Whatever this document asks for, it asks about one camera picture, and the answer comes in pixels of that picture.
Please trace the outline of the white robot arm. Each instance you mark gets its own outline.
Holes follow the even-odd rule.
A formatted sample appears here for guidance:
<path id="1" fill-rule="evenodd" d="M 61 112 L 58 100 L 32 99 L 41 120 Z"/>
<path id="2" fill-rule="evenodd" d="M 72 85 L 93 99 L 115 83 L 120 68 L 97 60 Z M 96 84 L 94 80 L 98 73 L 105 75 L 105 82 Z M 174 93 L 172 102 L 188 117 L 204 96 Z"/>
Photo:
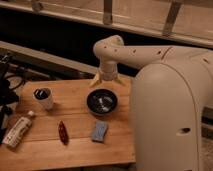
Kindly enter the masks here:
<path id="1" fill-rule="evenodd" d="M 93 86 L 118 81 L 119 63 L 139 70 L 130 94 L 137 171 L 203 171 L 201 117 L 213 107 L 213 50 L 126 46 L 114 35 L 93 52 L 100 60 Z"/>

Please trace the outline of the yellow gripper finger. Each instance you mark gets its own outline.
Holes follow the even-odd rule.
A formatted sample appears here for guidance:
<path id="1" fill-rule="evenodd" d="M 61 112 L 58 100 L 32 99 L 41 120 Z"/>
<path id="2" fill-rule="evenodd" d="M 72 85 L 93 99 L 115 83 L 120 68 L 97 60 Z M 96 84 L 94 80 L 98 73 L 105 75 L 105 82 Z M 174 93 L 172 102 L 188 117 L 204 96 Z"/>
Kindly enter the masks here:
<path id="1" fill-rule="evenodd" d="M 94 87 L 97 86 L 101 83 L 101 78 L 100 78 L 100 74 L 97 73 L 95 75 L 95 77 L 92 79 L 92 81 L 90 82 L 90 87 Z"/>
<path id="2" fill-rule="evenodd" d="M 123 82 L 119 79 L 119 77 L 118 77 L 118 76 L 117 76 L 117 77 L 115 77 L 114 81 L 115 81 L 116 83 L 120 84 L 120 85 L 122 85 L 122 84 L 123 84 Z"/>

